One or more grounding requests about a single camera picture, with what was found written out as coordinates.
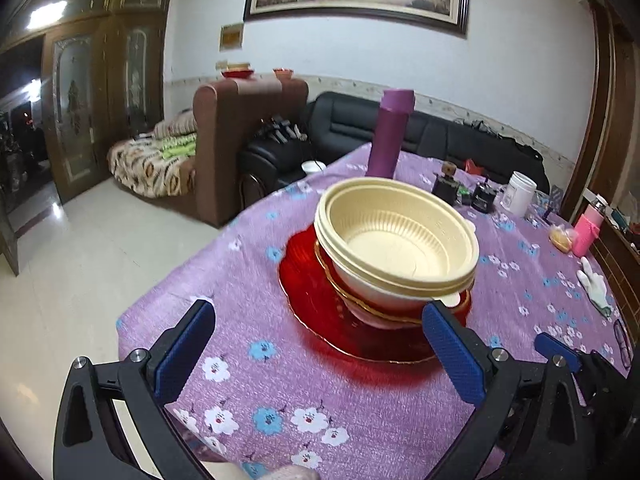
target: black leather sofa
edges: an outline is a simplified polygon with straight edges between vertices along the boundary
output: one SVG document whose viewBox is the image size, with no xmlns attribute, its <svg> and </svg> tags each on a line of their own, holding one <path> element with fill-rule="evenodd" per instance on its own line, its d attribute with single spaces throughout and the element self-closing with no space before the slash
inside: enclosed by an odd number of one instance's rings
<svg viewBox="0 0 640 480">
<path fill-rule="evenodd" d="M 238 154 L 242 208 L 304 178 L 300 165 L 317 159 L 330 164 L 366 142 L 376 127 L 379 103 L 336 92 L 325 92 L 309 103 L 300 124 L 309 142 L 254 139 Z M 420 156 L 449 160 L 459 168 L 468 158 L 484 167 L 494 182 L 508 183 L 513 171 L 533 179 L 549 193 L 542 156 L 508 137 L 482 132 L 422 112 L 409 118 L 402 149 Z"/>
</svg>

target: white jar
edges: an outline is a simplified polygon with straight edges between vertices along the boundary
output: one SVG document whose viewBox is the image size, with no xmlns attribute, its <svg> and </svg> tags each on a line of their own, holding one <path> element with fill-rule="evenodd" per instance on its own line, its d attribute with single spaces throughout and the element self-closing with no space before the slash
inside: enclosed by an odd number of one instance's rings
<svg viewBox="0 0 640 480">
<path fill-rule="evenodd" d="M 514 171 L 502 197 L 502 207 L 509 213 L 523 217 L 536 192 L 536 183 L 528 176 Z"/>
</svg>

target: metal screw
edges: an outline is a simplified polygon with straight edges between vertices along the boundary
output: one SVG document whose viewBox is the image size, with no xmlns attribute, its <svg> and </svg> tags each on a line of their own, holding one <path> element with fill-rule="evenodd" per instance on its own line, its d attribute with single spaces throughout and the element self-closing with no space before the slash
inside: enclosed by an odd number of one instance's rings
<svg viewBox="0 0 640 480">
<path fill-rule="evenodd" d="M 506 361 L 509 358 L 509 352 L 504 348 L 494 348 L 491 350 L 491 357 L 498 362 Z"/>
<path fill-rule="evenodd" d="M 86 364 L 86 357 L 80 356 L 74 359 L 72 367 L 75 368 L 76 370 L 79 370 L 80 368 L 84 367 L 85 364 Z"/>
<path fill-rule="evenodd" d="M 139 363 L 146 357 L 146 350 L 143 348 L 136 348 L 133 352 L 129 354 L 129 359 L 131 359 L 135 363 Z"/>
<path fill-rule="evenodd" d="M 564 358 L 564 356 L 561 355 L 554 355 L 551 358 L 551 361 L 553 364 L 555 364 L 558 368 L 562 368 L 563 366 L 566 366 L 566 359 Z"/>
</svg>

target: white wall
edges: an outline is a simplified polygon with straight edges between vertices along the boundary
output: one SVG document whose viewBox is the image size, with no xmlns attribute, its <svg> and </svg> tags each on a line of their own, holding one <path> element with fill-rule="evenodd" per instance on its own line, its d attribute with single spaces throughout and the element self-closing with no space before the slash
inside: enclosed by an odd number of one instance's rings
<svg viewBox="0 0 640 480">
<path fill-rule="evenodd" d="M 171 0 L 165 81 L 213 75 L 219 59 L 413 88 L 474 110 L 577 159 L 591 103 L 594 37 L 575 0 L 470 0 L 466 39 L 363 18 L 249 22 L 242 51 L 218 52 L 244 0 Z"/>
</svg>

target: purple tablecloth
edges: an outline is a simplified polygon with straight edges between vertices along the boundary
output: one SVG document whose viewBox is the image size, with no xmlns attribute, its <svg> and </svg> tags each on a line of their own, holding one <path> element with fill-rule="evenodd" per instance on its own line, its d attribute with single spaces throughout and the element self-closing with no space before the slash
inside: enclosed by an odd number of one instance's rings
<svg viewBox="0 0 640 480">
<path fill-rule="evenodd" d="M 293 462 L 326 480 L 419 480 L 472 412 L 437 362 L 384 371 L 323 354 L 287 307 L 277 272 L 287 240 L 312 223 L 323 190 L 364 174 L 369 149 L 243 212 L 117 322 L 122 358 L 149 348 L 194 298 L 211 298 L 215 334 L 167 408 L 253 478 Z M 439 168 L 437 160 L 401 153 L 396 178 L 431 190 Z M 479 179 L 463 171 L 456 178 L 470 188 Z M 598 350 L 623 371 L 612 326 L 618 309 L 604 319 L 591 306 L 575 275 L 579 260 L 549 243 L 544 224 L 513 219 L 500 206 L 493 215 L 460 212 L 476 224 L 480 245 L 470 328 L 487 344 L 532 361 L 544 360 L 533 339 L 549 332 L 574 348 Z M 601 272 L 593 259 L 591 265 Z"/>
</svg>

